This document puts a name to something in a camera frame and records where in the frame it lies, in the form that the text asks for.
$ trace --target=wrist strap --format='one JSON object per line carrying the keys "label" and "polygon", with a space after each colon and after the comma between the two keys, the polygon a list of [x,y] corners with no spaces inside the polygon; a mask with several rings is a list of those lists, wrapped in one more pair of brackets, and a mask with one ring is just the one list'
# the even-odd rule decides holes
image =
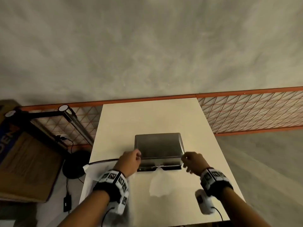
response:
{"label": "wrist strap", "polygon": [[225,187],[233,189],[229,179],[221,171],[214,168],[204,170],[200,180],[201,186],[209,197],[214,196],[218,199]]}
{"label": "wrist strap", "polygon": [[120,203],[128,190],[128,183],[122,172],[109,170],[101,175],[93,190],[104,190],[108,193],[110,202]]}

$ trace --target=forearm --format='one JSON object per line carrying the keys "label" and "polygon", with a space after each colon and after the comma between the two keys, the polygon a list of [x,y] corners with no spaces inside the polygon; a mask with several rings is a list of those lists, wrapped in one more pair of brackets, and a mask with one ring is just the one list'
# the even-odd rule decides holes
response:
{"label": "forearm", "polygon": [[232,223],[238,227],[270,227],[248,204],[231,188],[225,187],[220,201]]}
{"label": "forearm", "polygon": [[105,191],[93,191],[58,227],[95,227],[109,203]]}

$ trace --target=orange frame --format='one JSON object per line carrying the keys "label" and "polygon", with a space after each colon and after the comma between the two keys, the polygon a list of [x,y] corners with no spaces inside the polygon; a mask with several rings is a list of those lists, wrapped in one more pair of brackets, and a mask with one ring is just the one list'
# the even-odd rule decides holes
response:
{"label": "orange frame", "polygon": [[[264,94],[264,93],[276,93],[276,92],[289,92],[289,91],[303,91],[303,86],[245,90],[245,91],[199,93],[199,94],[177,95],[177,96],[161,96],[161,97],[139,98],[139,99],[117,99],[117,100],[91,101],[91,102],[66,103],[66,104],[69,105],[70,107],[96,107],[96,106],[101,106],[103,104],[110,104],[110,103],[129,103],[129,102],[142,102],[142,101],[163,100],[163,99],[206,98],[206,97],[219,97],[219,96],[251,95],[251,94]],[[56,108],[60,107],[62,104],[63,103],[36,105],[36,106],[24,106],[24,107],[21,107],[21,110],[33,111],[33,110],[56,109]],[[251,134],[251,133],[262,133],[262,132],[273,132],[273,131],[296,130],[296,129],[302,129],[302,128],[303,128],[303,126],[294,126],[294,127],[282,127],[282,128],[274,128],[274,129],[219,133],[219,134],[214,134],[214,135],[215,136],[227,136],[227,135],[238,135],[238,134]]]}

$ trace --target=lamp base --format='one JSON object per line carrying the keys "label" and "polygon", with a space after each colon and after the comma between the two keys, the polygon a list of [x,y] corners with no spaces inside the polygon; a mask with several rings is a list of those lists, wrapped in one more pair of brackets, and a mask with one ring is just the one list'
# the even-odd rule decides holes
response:
{"label": "lamp base", "polygon": [[91,153],[79,150],[72,153],[63,163],[62,172],[68,179],[77,179],[85,174],[83,166],[89,163]]}

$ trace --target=hand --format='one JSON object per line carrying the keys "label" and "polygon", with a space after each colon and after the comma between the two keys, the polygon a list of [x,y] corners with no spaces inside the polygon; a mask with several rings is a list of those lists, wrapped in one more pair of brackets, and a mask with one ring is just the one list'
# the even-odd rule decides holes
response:
{"label": "hand", "polygon": [[187,167],[186,172],[190,172],[191,174],[194,173],[199,177],[206,168],[210,167],[203,156],[196,152],[185,152],[181,157],[181,160],[183,162],[183,167]]}
{"label": "hand", "polygon": [[120,156],[114,169],[121,171],[128,178],[138,170],[140,163],[141,152],[138,149],[126,151]]}

